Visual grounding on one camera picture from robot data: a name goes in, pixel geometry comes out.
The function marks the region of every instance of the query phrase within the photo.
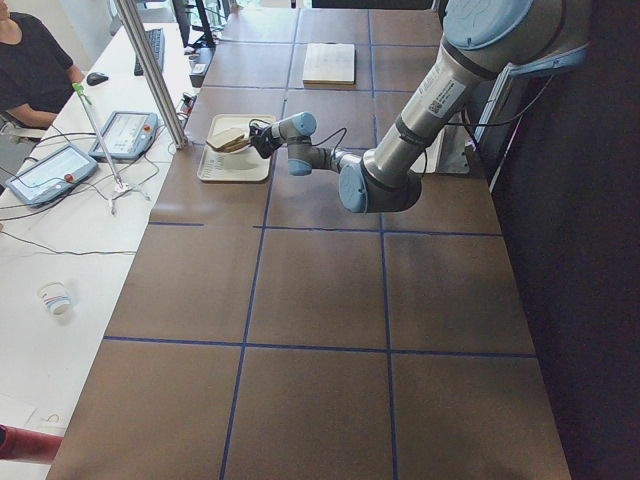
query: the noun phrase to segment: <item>white table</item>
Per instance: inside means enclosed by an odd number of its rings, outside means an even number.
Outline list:
[[[182,52],[175,24],[146,25],[165,29],[164,77],[175,105],[183,92],[193,94],[189,63]],[[144,77],[133,76],[135,54],[121,29],[100,56],[92,71],[110,79],[95,87],[85,85],[94,103],[94,115],[103,124],[114,110],[158,113]],[[73,96],[46,136],[90,132],[91,125],[77,96]],[[87,151],[93,139],[70,137]],[[64,139],[51,139],[32,152],[43,158]],[[131,192],[116,200],[116,215],[94,188],[80,185],[54,208],[17,220],[3,220],[32,213],[5,191],[0,197],[0,222],[7,233],[58,251],[135,251],[148,223],[175,149],[162,128],[146,157],[122,171],[130,184],[145,181],[147,200]],[[113,193],[114,179],[107,164],[88,180],[105,196]],[[104,330],[109,322],[133,254],[54,255],[34,245],[0,234],[0,424],[47,433],[65,426],[75,408]],[[63,282],[73,308],[53,317],[36,291],[50,281]],[[0,479],[40,480],[49,467],[0,461]]]

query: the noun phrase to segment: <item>black keyboard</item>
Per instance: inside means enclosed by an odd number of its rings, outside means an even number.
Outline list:
[[[149,45],[151,45],[151,51],[156,57],[160,71],[164,67],[164,32],[161,28],[154,28],[153,30],[147,30],[144,33],[147,34]],[[133,74],[139,77],[143,74],[142,65],[140,65],[140,59],[136,56],[136,66],[133,69]]]

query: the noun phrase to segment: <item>white wall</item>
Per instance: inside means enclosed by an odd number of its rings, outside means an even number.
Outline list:
[[[107,0],[7,0],[12,11],[38,17],[81,70],[88,71],[111,40]]]

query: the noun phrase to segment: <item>black mouse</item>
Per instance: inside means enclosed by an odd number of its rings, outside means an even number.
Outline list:
[[[109,77],[101,72],[91,72],[87,75],[87,85],[91,85],[92,87],[94,85],[100,85],[102,82],[106,82],[107,80],[109,80]]]

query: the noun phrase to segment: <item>red object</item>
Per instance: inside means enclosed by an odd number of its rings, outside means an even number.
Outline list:
[[[0,460],[50,464],[62,437],[0,425]]]

